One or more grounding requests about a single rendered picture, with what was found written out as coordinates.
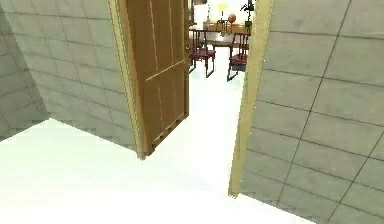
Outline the brown wooden dining table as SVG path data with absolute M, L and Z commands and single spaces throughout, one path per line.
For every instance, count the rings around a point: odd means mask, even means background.
M 195 47 L 203 48 L 212 47 L 228 47 L 249 49 L 250 36 L 244 33 L 224 33 L 209 30 L 190 29 L 188 31 L 189 38 L 186 46 L 190 49 Z

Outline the green house plant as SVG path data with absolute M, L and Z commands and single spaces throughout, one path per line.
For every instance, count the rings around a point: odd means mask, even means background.
M 253 24 L 251 15 L 254 12 L 254 10 L 255 10 L 255 4 L 253 0 L 247 0 L 247 3 L 241 7 L 241 11 L 244 11 L 247 13 L 247 19 L 244 22 L 244 28 L 247 33 L 251 32 L 251 27 Z

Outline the brown wooden room door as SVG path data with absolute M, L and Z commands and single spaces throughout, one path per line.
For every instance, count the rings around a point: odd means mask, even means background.
M 126 0 L 144 155 L 189 115 L 187 0 Z

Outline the yellow shade table lamp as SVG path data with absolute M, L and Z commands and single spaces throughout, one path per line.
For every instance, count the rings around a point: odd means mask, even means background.
M 226 2 L 220 2 L 217 5 L 217 7 L 218 7 L 218 10 L 221 12 L 221 17 L 220 17 L 219 21 L 224 21 L 223 16 L 224 16 L 224 12 L 227 10 L 228 5 Z

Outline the dark wooden red-seat chair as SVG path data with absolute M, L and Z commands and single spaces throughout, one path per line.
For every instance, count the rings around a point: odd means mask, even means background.
M 209 78 L 215 70 L 216 51 L 208 48 L 206 30 L 192 29 L 192 39 L 189 52 L 190 69 L 192 72 L 197 67 L 198 61 L 203 61 L 205 65 L 205 76 Z
M 229 64 L 227 72 L 227 81 L 233 80 L 239 72 L 245 72 L 249 52 L 248 33 L 235 33 L 229 47 Z

